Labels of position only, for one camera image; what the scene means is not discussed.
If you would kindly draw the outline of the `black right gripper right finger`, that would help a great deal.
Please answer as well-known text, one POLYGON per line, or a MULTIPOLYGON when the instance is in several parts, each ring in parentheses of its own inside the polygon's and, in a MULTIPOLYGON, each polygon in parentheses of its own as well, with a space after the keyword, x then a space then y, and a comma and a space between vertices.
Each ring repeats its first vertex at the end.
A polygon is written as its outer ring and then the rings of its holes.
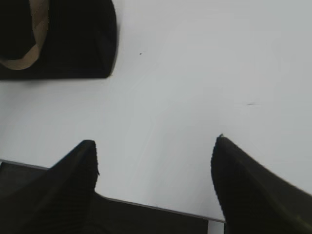
POLYGON ((211 158, 228 234, 310 234, 312 196, 278 177, 223 135, 211 158))

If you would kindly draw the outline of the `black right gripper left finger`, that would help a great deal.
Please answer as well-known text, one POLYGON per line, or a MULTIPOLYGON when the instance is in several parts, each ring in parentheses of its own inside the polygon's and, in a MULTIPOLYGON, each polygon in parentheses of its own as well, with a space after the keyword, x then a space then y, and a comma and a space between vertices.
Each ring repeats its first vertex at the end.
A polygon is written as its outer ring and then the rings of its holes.
POLYGON ((79 234, 98 178, 96 143, 84 140, 53 167, 0 200, 2 234, 79 234))

